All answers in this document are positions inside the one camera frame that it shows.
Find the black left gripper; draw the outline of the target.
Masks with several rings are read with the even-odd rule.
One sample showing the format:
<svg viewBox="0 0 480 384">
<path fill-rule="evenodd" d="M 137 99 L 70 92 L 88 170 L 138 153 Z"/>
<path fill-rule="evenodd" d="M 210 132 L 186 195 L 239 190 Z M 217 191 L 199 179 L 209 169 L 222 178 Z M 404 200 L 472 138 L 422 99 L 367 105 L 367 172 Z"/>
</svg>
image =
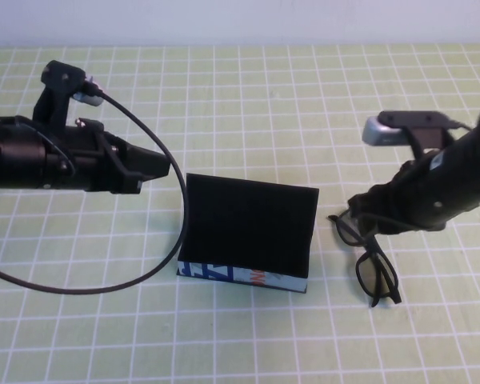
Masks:
<svg viewBox="0 0 480 384">
<path fill-rule="evenodd" d="M 46 186 L 53 190 L 83 190 L 139 194 L 144 182 L 169 174 L 168 157 L 133 146 L 105 131 L 97 120 L 80 118 L 68 126 L 62 145 L 65 159 L 54 149 L 46 152 Z"/>
</svg>

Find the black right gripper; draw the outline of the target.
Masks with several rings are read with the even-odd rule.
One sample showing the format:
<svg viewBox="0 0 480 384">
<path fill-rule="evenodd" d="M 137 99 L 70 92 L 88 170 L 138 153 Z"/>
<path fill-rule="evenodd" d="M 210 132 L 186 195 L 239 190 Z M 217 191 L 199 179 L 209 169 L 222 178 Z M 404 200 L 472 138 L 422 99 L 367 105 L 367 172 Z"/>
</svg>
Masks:
<svg viewBox="0 0 480 384">
<path fill-rule="evenodd" d="M 363 237 L 444 229 L 470 210 L 470 141 L 406 162 L 389 182 L 351 197 L 348 207 Z"/>
</svg>

